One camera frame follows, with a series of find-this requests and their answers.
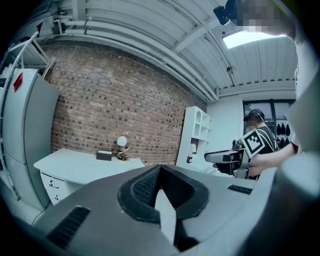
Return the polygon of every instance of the round lamp shade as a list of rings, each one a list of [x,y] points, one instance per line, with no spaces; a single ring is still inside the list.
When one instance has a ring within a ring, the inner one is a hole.
[[[125,136],[120,136],[120,137],[116,140],[116,143],[117,143],[119,146],[124,147],[125,145],[127,145],[128,141],[127,141],[127,138],[126,138]]]

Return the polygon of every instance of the brick wall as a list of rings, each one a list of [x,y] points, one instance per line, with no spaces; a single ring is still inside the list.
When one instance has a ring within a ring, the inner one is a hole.
[[[60,90],[52,151],[118,151],[128,132],[127,156],[145,165],[175,164],[185,109],[206,104],[161,69],[120,50],[84,42],[42,45],[55,65],[47,80]]]

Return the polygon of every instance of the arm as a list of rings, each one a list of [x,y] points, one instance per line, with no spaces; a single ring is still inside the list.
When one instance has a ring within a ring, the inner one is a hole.
[[[280,166],[286,159],[295,155],[298,147],[290,143],[283,149],[269,154],[258,154],[252,158],[249,166],[249,176],[260,175],[263,170]]]

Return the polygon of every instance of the desk drawer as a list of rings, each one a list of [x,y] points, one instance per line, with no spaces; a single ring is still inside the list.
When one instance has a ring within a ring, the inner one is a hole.
[[[48,176],[44,173],[41,173],[41,178],[53,205],[56,205],[69,195],[69,191],[64,180]]]

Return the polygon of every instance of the desk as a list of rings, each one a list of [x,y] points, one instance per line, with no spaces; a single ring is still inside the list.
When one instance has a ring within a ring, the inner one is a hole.
[[[97,160],[94,154],[66,148],[48,155],[34,164],[40,170],[41,179],[52,204],[57,204],[83,185],[95,180],[145,167],[138,158],[120,161]]]

